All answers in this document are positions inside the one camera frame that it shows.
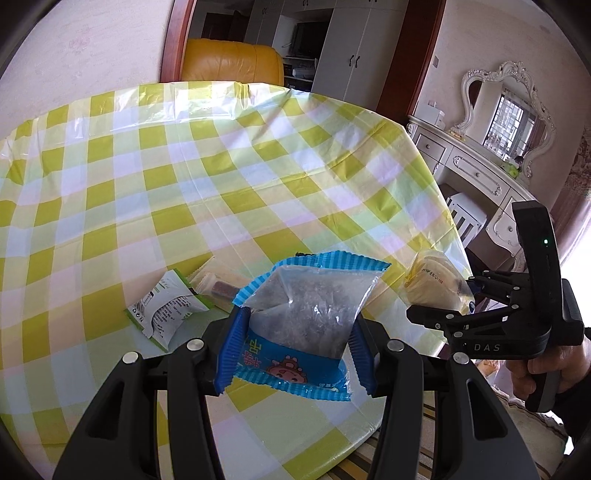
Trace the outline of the person's right hand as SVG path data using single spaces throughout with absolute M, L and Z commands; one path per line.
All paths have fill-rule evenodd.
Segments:
M 536 390 L 535 375 L 559 372 L 558 392 L 562 393 L 583 380 L 590 372 L 590 340 L 577 346 L 558 346 L 529 361 L 508 360 L 513 394 L 526 400 Z

